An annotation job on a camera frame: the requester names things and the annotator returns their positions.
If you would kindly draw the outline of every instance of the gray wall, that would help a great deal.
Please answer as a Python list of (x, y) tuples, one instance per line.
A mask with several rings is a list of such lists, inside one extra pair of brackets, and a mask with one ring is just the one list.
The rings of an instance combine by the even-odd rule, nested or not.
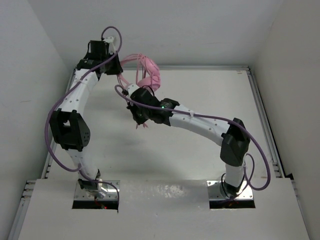
[(320, 1), (287, 0), (255, 75), (311, 239), (320, 239)]
[(41, 175), (44, 123), (68, 71), (27, 0), (0, 1), (0, 240), (26, 180)]
[(283, 0), (28, 1), (73, 67), (109, 25), (123, 34), (122, 58), (142, 52), (159, 65), (251, 65)]

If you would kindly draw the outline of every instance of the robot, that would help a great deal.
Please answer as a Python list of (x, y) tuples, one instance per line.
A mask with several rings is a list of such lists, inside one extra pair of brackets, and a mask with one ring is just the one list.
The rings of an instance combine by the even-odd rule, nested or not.
[[(73, 74), (71, 88), (77, 84), (78, 87), (63, 100), (49, 120), (54, 141), (66, 150), (75, 166), (81, 166), (78, 175), (80, 188), (89, 192), (95, 200), (103, 199), (108, 191), (116, 187), (109, 183), (109, 187), (106, 187), (100, 179), (101, 173), (89, 156), (87, 146), (91, 133), (82, 116), (89, 95), (101, 75), (118, 75), (123, 72), (118, 55), (113, 56), (113, 54), (110, 53), (109, 42), (105, 39), (89, 42), (88, 51)], [(108, 64), (98, 67), (81, 79), (89, 69), (100, 65), (112, 56), (113, 59)], [(139, 103), (127, 103), (126, 108), (130, 110), (133, 120), (138, 125), (151, 120), (156, 124), (182, 128), (216, 143), (221, 147), (220, 158), (225, 163), (225, 180), (220, 183), (221, 189), (225, 192), (226, 198), (236, 197), (244, 181), (244, 157), (250, 144), (248, 136), (235, 125), (229, 125), (222, 120), (193, 116), (194, 112), (178, 101), (169, 98), (158, 100), (152, 93), (154, 92), (150, 89), (136, 84), (129, 84), (122, 89), (123, 96)], [(143, 107), (143, 105), (154, 107), (154, 109)], [(170, 110), (189, 112), (190, 115)], [(233, 121), (245, 127), (240, 119), (234, 118)]]

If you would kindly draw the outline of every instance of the white wall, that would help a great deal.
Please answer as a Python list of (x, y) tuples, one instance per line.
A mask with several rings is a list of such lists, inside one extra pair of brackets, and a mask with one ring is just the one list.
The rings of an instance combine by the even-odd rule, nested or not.
[(0, 240), (46, 158), (44, 122), (69, 73), (27, 0), (0, 1)]
[(311, 239), (320, 239), (320, 1), (287, 0), (255, 75)]
[(160, 65), (251, 65), (283, 0), (28, 1), (73, 67), (109, 25), (123, 34), (120, 57), (143, 52)]

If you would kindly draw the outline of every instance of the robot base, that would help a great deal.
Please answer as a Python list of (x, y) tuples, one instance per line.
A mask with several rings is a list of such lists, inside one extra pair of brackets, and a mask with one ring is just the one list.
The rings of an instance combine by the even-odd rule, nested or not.
[(220, 180), (206, 181), (209, 195), (210, 209), (253, 209), (255, 208), (254, 195), (247, 181), (243, 181), (239, 193), (241, 193), (234, 200), (228, 201), (229, 197), (226, 196), (222, 189)]
[[(111, 183), (116, 186), (120, 192), (120, 181), (119, 180), (103, 180), (105, 182)], [(99, 194), (99, 198), (96, 198), (96, 192), (88, 192), (85, 189), (81, 189), (79, 183), (76, 184), (74, 199), (73, 199), (73, 209), (108, 209), (117, 210), (118, 209), (118, 195), (117, 191), (109, 185), (103, 184), (104, 197)]]

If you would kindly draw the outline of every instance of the pink object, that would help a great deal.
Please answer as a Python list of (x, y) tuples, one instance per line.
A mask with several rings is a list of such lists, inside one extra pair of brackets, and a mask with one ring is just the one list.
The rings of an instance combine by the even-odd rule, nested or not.
[[(161, 86), (161, 79), (160, 70), (157, 64), (142, 53), (128, 55), (120, 62), (120, 64), (123, 66), (131, 61), (137, 61), (135, 84), (139, 87), (150, 86), (154, 92), (158, 90)], [(140, 67), (142, 67), (142, 79), (139, 80)], [(117, 77), (120, 85), (123, 86), (123, 83), (126, 85), (129, 84), (122, 74), (118, 74)]]

